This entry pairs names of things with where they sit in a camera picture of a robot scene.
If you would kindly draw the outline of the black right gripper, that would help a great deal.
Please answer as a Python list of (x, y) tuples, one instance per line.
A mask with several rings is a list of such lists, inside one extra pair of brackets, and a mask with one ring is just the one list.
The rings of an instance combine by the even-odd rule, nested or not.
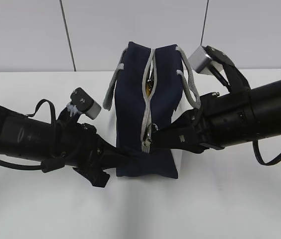
[(157, 149), (181, 149), (201, 154), (205, 150), (222, 150), (230, 145), (230, 94), (208, 93), (201, 98), (198, 110), (187, 110), (178, 119), (180, 126), (160, 129), (151, 135)]

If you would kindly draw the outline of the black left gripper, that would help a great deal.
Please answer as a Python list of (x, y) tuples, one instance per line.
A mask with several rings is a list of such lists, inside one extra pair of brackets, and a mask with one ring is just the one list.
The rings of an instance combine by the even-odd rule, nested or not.
[[(100, 159), (101, 139), (96, 128), (90, 124), (78, 123), (80, 115), (70, 115), (64, 108), (57, 117), (55, 136), (55, 169), (72, 166), (74, 171), (87, 179), (92, 186), (104, 188), (110, 175), (104, 172)], [(150, 172), (151, 155), (128, 147), (113, 147), (111, 168), (123, 172)]]

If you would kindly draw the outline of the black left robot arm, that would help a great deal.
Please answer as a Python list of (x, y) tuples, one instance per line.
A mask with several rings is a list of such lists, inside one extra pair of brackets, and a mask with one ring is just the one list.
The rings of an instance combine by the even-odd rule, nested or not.
[(80, 113), (65, 108), (57, 116), (54, 104), (48, 104), (50, 123), (0, 106), (0, 166), (43, 173), (71, 166), (92, 186), (104, 188), (110, 178), (106, 169), (135, 162), (101, 138), (93, 125), (79, 123)]

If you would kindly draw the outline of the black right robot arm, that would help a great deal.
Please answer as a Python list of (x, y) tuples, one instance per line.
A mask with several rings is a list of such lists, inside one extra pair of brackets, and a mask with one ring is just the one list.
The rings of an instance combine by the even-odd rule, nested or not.
[(202, 153), (281, 135), (281, 80), (236, 94), (201, 97), (201, 108), (185, 111), (151, 135), (152, 147)]

